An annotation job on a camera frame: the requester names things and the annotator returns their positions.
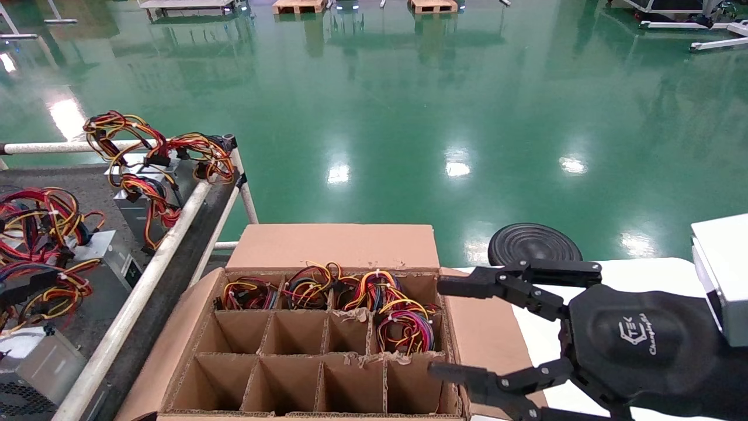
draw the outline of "black round base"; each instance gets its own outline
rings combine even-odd
[[[519,223],[496,231],[488,244],[488,262],[502,266],[518,260],[581,261],[579,247],[562,232],[551,227]]]

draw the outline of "cardboard box flap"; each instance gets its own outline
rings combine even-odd
[[[441,273],[450,276],[468,275],[445,267],[441,268]],[[457,363],[483,367],[500,375],[533,365],[511,304],[496,297],[489,300],[444,297],[444,302],[452,318]],[[548,406],[543,392],[533,393],[530,398],[539,407]],[[499,408],[466,403],[469,415],[509,420]]]
[[[248,225],[227,272],[294,270],[334,260],[345,270],[439,268],[430,225]]]
[[[139,420],[162,410],[168,385],[186,354],[191,337],[200,327],[204,307],[212,304],[210,297],[215,296],[215,287],[224,275],[223,268],[218,268],[184,291],[115,421]]]

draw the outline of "wooden pallet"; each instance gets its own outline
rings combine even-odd
[[[278,0],[273,3],[273,13],[322,13],[326,0]]]
[[[457,13],[457,3],[453,0],[408,0],[416,14]]]

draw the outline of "white table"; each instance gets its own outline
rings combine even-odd
[[[696,276],[693,263],[680,258],[644,258],[600,261],[599,263],[603,267],[603,283],[619,291],[665,291],[689,297],[705,297],[704,288]],[[473,267],[459,267],[457,270],[471,273]],[[564,303],[567,304],[571,298],[584,291],[582,288],[571,287],[545,285],[539,285],[539,287],[560,295],[564,298]],[[524,341],[527,343],[533,365],[537,366],[557,360],[561,353],[561,345],[558,340],[558,332],[561,328],[560,322],[547,321],[516,306],[513,309]],[[597,405],[571,382],[546,389],[544,393],[548,406],[551,408],[609,416],[608,411]],[[671,417],[641,408],[632,408],[631,416],[636,421],[682,420],[679,417]],[[489,420],[494,420],[494,418],[473,416],[471,421]],[[689,418],[689,420],[711,419],[694,417]]]

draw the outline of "white cart frame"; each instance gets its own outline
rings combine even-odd
[[[114,141],[114,144],[120,149],[133,145],[142,145],[139,140]],[[3,145],[3,151],[4,154],[7,155],[17,155],[69,154],[91,152],[92,150],[87,142],[59,142],[9,143]],[[231,152],[231,160],[239,174],[243,175],[245,171],[244,166],[242,165],[242,159],[239,156],[238,148],[234,148]],[[0,159],[0,170],[7,168],[5,162]],[[88,364],[86,364],[86,367],[83,368],[83,372],[81,372],[78,380],[73,385],[73,388],[68,392],[67,397],[62,402],[62,405],[60,405],[54,418],[52,418],[53,421],[79,421],[82,418],[89,402],[91,402],[91,399],[94,397],[99,385],[104,381],[106,372],[114,362],[114,358],[120,353],[125,339],[129,335],[130,330],[132,330],[132,327],[135,325],[135,322],[138,320],[138,316],[143,312],[148,299],[151,294],[153,294],[153,290],[156,289],[156,285],[158,285],[161,276],[166,271],[166,267],[171,262],[174,253],[177,251],[182,239],[185,237],[187,228],[192,224],[197,212],[200,210],[200,206],[203,204],[203,200],[205,200],[212,187],[212,184],[203,180],[194,188],[192,194],[189,196],[189,199],[182,208],[182,213],[180,218],[177,220],[177,223],[164,236],[161,245],[156,250],[156,254],[143,271],[143,275],[138,280],[138,284],[132,289],[132,292],[127,297],[127,301],[125,301],[119,314],[117,314],[117,317],[106,331],[99,346],[96,347],[91,359],[88,361]],[[228,218],[231,208],[233,208],[238,196],[242,197],[244,207],[247,211],[247,218],[249,218],[249,223],[258,223],[257,212],[254,209],[254,202],[252,201],[252,195],[249,191],[249,183],[241,183],[238,187],[234,187],[231,192],[226,207],[213,230],[208,247],[205,249],[205,252],[200,258],[200,262],[195,269],[191,284],[201,277],[214,249],[228,250],[236,247],[236,244],[238,243],[236,241],[229,243],[219,243],[216,241],[218,236],[221,234],[221,230],[223,229],[226,219]]]
[[[10,26],[10,30],[13,32],[13,34],[0,34],[0,40],[35,40],[39,37],[38,34],[21,34],[18,32],[18,28],[10,20],[10,16],[7,14],[7,10],[5,10],[2,3],[0,3],[0,16],[5,19],[5,22],[7,22],[7,25]]]
[[[721,1],[722,0],[704,0],[704,8],[694,13],[700,13],[703,16],[710,16],[714,8]],[[712,41],[709,43],[691,43],[691,46],[689,48],[691,52],[748,44],[748,20],[744,20],[740,23],[715,23],[711,26],[711,28],[695,22],[651,22],[648,20],[643,20],[639,24],[639,27],[643,29],[688,29],[696,31],[727,29],[733,34],[740,35],[740,37],[738,38],[732,38],[729,40]]]
[[[44,23],[78,23],[77,19],[63,19],[62,16],[60,16],[60,11],[57,10],[57,6],[55,6],[55,0],[47,0],[47,2],[49,3],[52,12],[55,14],[55,18],[44,19]],[[0,4],[0,16],[5,19],[5,22],[7,22],[7,25],[10,26],[10,30],[13,32],[13,34],[0,34],[0,40],[35,40],[39,37],[39,34],[19,33],[18,28],[16,28],[13,21],[10,20],[10,16],[7,14],[7,10],[5,10],[5,7],[3,7],[2,4]]]

